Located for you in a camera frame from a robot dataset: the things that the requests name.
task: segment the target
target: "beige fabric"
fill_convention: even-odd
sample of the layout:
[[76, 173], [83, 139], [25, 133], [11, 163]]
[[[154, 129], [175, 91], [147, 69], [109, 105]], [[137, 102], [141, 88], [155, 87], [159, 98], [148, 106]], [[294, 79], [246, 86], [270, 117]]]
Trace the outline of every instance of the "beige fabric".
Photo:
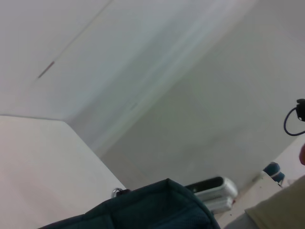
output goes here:
[[236, 220], [228, 224], [224, 229], [258, 229], [253, 220], [246, 214], [242, 214]]
[[305, 176], [246, 213], [260, 229], [305, 229]]

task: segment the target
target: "blue object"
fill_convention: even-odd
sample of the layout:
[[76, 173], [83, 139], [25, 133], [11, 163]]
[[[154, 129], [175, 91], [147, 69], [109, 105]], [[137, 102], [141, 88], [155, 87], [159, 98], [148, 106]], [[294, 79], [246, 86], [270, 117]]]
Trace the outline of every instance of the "blue object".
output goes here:
[[281, 172], [279, 164], [276, 162], [271, 162], [263, 171], [277, 183], [283, 182], [285, 178], [284, 173]]

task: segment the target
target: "white device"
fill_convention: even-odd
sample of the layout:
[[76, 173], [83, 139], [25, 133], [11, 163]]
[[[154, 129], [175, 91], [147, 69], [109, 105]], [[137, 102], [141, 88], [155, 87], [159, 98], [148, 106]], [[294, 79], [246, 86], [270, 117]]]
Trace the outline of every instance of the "white device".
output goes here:
[[231, 197], [223, 197], [217, 199], [211, 199], [204, 202], [204, 205], [214, 214], [229, 211], [233, 205], [233, 199]]
[[191, 190], [202, 202], [226, 197], [234, 199], [238, 195], [236, 185], [226, 177], [214, 177], [187, 185], [186, 188]]

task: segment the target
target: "dark green bag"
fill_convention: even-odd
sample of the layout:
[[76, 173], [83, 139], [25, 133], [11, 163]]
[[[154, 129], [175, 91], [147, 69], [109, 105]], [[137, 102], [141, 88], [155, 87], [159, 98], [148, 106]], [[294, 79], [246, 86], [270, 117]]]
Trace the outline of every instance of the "dark green bag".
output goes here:
[[84, 215], [42, 229], [219, 229], [205, 205], [167, 179], [109, 199]]

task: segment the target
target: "black cable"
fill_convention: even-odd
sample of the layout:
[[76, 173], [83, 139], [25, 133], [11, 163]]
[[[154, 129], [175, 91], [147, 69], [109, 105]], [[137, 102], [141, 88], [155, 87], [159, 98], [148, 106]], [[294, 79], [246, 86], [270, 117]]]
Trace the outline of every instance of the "black cable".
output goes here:
[[291, 111], [289, 111], [289, 113], [287, 114], [286, 118], [285, 118], [285, 121], [284, 121], [284, 130], [286, 132], [286, 134], [290, 135], [290, 136], [299, 136], [299, 135], [302, 135], [302, 134], [305, 134], [305, 131], [302, 131], [300, 133], [297, 133], [297, 134], [291, 134], [287, 131], [286, 129], [286, 122], [287, 122], [287, 119], [289, 117], [289, 115], [296, 109], [296, 107], [294, 109], [292, 109]]

